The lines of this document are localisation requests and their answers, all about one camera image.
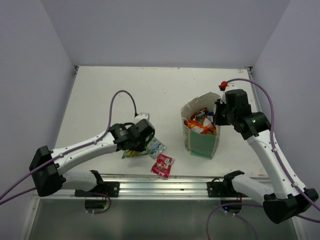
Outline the orange candy bag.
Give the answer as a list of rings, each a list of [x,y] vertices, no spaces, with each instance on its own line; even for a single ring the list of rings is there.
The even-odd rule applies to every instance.
[[[217,135],[217,129],[207,117],[185,119],[183,123],[193,132],[201,135]]]

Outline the red chips bag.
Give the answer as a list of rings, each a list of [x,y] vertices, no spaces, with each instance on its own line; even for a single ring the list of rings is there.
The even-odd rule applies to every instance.
[[[197,112],[195,112],[195,113],[190,117],[190,120],[198,121],[198,122],[203,122],[203,121],[204,121],[204,118],[206,118],[207,112],[208,112],[208,109],[207,109],[206,107],[205,107],[205,108],[202,108],[202,109],[198,110]]]

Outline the green Fox's candy bag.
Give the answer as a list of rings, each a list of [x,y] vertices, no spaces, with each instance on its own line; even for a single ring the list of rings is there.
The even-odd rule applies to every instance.
[[[135,157],[140,157],[140,156],[145,156],[148,155],[149,151],[144,150],[144,151],[134,151],[134,150],[125,150],[122,154],[122,159],[125,158],[135,158]]]

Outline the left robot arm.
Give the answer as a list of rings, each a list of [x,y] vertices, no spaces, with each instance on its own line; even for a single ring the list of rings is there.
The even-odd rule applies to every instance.
[[[47,197],[59,190],[75,190],[82,195],[103,196],[107,185],[97,170],[76,172],[73,169],[96,157],[119,151],[146,150],[155,135],[155,128],[148,119],[136,123],[116,123],[96,137],[65,148],[50,150],[38,148],[29,166],[36,191]]]

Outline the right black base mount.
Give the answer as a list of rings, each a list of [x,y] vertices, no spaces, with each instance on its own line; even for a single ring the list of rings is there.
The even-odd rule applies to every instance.
[[[222,178],[214,178],[206,183],[209,198],[240,198],[246,195],[236,192],[227,181]]]

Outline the green paper bag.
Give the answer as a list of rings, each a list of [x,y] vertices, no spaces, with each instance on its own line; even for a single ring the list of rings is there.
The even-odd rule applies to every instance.
[[[213,92],[208,92],[204,95],[194,98],[181,108],[180,115],[182,121],[184,145],[191,155],[212,159],[217,151],[220,141],[220,127],[216,127],[217,135],[202,135],[191,131],[185,124],[184,120],[189,120],[190,117],[197,111],[207,108],[207,111],[216,112],[216,101],[220,96]]]

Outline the small grey snack packet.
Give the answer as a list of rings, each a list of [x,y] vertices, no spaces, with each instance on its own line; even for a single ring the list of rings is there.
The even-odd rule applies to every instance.
[[[148,155],[155,160],[166,150],[166,148],[167,147],[162,142],[160,142],[156,137],[153,137],[148,143],[146,150],[148,151]]]

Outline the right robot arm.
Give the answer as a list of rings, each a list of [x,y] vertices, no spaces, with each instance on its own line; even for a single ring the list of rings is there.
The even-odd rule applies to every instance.
[[[262,207],[275,224],[305,212],[319,198],[314,188],[307,188],[299,179],[271,132],[271,124],[262,112],[252,112],[243,89],[226,87],[216,101],[215,123],[233,126],[254,150],[270,181],[268,187],[237,170],[223,177],[222,189],[227,196],[241,193]]]

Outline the aluminium mounting rail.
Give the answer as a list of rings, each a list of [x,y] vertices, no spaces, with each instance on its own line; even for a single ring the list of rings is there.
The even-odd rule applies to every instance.
[[[39,180],[35,190],[39,197],[75,196],[76,190],[88,192],[103,182],[119,182],[118,197],[122,200],[203,200],[208,197],[207,182],[213,177],[181,177],[164,179],[144,175],[59,176],[56,181]]]

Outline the blue snack bag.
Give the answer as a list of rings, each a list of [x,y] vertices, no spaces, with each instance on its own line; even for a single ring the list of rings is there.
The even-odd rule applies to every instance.
[[[214,122],[215,122],[214,112],[207,111],[207,113],[206,113],[206,118],[207,118],[212,124],[214,124]]]

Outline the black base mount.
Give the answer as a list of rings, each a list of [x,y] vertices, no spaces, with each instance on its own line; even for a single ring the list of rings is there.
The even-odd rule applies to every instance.
[[[214,178],[206,183],[209,198],[240,198],[246,195],[236,192],[227,181],[222,178]]]
[[[110,198],[117,198],[119,196],[120,183],[118,181],[104,181],[99,183],[90,191],[76,189],[75,197],[102,197],[104,195]]]

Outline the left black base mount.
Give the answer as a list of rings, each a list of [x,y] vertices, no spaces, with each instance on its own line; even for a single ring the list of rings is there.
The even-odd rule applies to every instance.
[[[118,181],[104,181],[99,183],[90,191],[76,189],[75,197],[102,197],[104,195],[110,198],[117,198],[119,196],[120,183]]]

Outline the small pink snack packet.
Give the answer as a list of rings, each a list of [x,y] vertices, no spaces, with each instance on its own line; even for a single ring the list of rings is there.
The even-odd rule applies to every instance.
[[[150,171],[156,175],[168,179],[174,162],[174,158],[160,154]]]

